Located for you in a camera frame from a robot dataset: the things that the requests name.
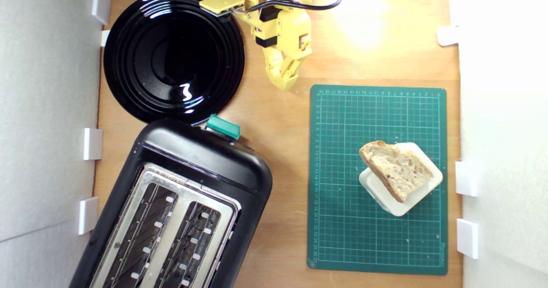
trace cable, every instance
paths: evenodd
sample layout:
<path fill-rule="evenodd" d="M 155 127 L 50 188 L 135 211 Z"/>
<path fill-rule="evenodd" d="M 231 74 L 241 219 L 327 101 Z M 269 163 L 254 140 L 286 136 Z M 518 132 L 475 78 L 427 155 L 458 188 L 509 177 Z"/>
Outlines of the cable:
<path fill-rule="evenodd" d="M 245 10 L 245 13 L 249 13 L 252 11 L 257 11 L 258 9 L 262 9 L 264 7 L 278 5 L 278 6 L 286 6 L 286 7 L 293 7 L 293 8 L 299 8 L 299 9 L 307 9 L 307 10 L 314 10 L 314 11 L 324 11 L 333 9 L 334 7 L 338 6 L 339 3 L 341 3 L 341 0 L 337 0 L 334 3 L 330 5 L 325 6 L 316 6 L 316 5 L 303 5 L 302 3 L 295 3 L 293 1 L 285 1 L 285 0 L 267 0 L 264 3 L 259 3 L 256 6 L 250 7 L 249 9 Z"/>

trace white dish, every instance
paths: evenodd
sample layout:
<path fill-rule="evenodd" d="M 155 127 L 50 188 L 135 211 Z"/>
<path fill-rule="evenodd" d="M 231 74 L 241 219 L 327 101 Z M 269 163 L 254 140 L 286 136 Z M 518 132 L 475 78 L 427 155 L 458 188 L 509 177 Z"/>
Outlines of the white dish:
<path fill-rule="evenodd" d="M 444 175 L 415 143 L 398 143 L 396 146 L 398 146 L 400 150 L 410 150 L 417 154 L 420 160 L 433 174 L 430 182 L 409 194 L 407 199 L 405 199 L 405 202 L 398 202 L 369 167 L 360 174 L 360 183 L 384 210 L 390 212 L 394 216 L 403 216 L 425 198 L 426 195 L 432 192 L 433 189 L 440 185 L 444 180 Z"/>

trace cutting mat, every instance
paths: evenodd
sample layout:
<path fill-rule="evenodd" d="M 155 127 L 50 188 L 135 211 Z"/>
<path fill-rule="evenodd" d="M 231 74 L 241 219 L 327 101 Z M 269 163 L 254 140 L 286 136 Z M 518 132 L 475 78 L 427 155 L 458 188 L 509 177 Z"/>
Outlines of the cutting mat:
<path fill-rule="evenodd" d="M 444 89 L 314 85 L 310 102 L 310 268 L 447 273 L 447 115 Z M 358 181 L 372 140 L 414 142 L 444 181 L 402 217 Z"/>

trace black toaster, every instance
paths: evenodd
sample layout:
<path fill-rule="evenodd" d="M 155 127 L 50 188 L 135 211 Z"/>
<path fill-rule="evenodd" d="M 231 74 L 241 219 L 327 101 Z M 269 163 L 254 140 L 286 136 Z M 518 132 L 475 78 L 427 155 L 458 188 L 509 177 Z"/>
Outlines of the black toaster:
<path fill-rule="evenodd" d="M 236 130 L 216 116 L 205 128 L 148 124 L 70 288 L 233 286 L 272 189 L 268 166 Z"/>

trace wooden surface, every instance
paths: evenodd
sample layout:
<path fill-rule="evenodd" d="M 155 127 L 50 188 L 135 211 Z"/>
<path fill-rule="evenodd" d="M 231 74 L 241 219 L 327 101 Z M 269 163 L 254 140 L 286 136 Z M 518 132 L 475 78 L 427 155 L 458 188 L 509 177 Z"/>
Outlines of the wooden surface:
<path fill-rule="evenodd" d="M 112 0 L 110 22 L 133 1 Z M 296 87 L 289 92 L 279 91 L 268 82 L 262 51 L 247 33 L 248 27 L 241 25 L 247 54 L 244 78 L 234 99 L 219 115 L 241 125 L 249 144 L 272 170 L 274 188 L 235 287 L 462 287 L 462 256 L 456 251 L 456 218 L 461 216 L 461 202 L 454 191 L 453 165 L 460 157 L 458 52 L 455 47 L 438 46 L 435 33 L 438 26 L 449 23 L 448 0 L 343 0 L 331 11 L 309 13 L 313 55 L 304 62 Z M 315 83 L 447 90 L 447 276 L 307 268 L 309 90 Z M 104 153 L 97 163 L 95 195 L 102 209 L 133 140 L 144 126 L 119 106 L 103 75 L 98 126 L 104 130 Z"/>

